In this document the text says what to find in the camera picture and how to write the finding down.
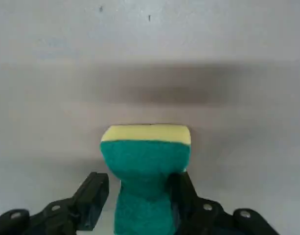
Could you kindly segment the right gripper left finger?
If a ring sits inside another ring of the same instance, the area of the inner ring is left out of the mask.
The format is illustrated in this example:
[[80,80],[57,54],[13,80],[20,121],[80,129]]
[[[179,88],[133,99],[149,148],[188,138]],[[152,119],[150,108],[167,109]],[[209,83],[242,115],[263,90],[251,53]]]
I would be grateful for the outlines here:
[[53,201],[37,214],[12,209],[0,215],[0,235],[75,235],[92,231],[108,195],[108,175],[91,172],[72,197]]

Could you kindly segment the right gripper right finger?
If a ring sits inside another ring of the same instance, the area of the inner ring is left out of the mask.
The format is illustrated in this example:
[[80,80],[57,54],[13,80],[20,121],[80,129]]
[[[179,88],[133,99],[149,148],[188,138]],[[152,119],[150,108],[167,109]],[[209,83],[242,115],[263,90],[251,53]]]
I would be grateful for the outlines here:
[[220,203],[199,197],[187,172],[167,181],[176,235],[277,235],[258,212],[249,208],[224,211]]

